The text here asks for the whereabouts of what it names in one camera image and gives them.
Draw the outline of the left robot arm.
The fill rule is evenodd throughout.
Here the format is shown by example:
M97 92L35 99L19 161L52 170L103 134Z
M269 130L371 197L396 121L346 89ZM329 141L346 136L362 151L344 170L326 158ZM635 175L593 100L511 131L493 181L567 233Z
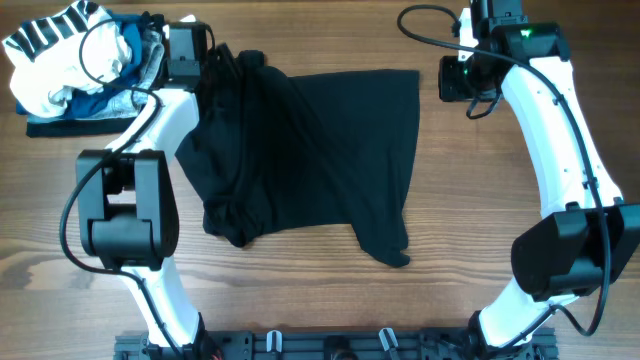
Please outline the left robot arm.
M159 30L169 38L166 67L144 90L147 103L130 127L105 149L78 156L60 243L78 268L121 279L146 321L146 332L116 338L114 358L220 359L176 268L179 215L169 175L209 95L215 40L197 20Z

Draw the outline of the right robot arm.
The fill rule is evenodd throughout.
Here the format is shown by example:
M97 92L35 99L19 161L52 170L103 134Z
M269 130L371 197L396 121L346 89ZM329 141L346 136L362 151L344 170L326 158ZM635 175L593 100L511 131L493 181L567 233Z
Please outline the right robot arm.
M459 43L441 61L441 99L506 101L540 197L540 221L512 245L511 281L469 325L469 352L493 357L522 348L570 303L607 298L638 247L639 208L625 202L598 155L556 23L531 22L518 1L474 1L453 31Z

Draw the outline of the black t-shirt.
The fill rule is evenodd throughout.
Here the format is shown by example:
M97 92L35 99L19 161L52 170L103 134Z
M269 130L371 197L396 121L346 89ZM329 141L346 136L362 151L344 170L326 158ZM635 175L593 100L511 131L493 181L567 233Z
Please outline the black t-shirt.
M364 252L406 266L419 73L292 77L261 51L233 56L240 93L209 94L176 154L202 201L204 231L242 248L283 230L348 224Z

